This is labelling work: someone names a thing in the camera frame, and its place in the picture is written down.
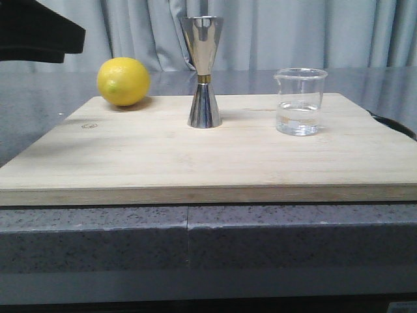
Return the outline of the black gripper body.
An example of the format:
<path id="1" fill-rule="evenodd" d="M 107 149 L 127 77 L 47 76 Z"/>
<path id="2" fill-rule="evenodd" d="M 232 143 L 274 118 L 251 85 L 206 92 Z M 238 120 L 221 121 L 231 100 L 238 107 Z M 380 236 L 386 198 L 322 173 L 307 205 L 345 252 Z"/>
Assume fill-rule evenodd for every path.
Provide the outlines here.
<path id="1" fill-rule="evenodd" d="M 1 60 L 63 63 L 83 52 L 85 29 L 38 1 L 1 1 Z"/>

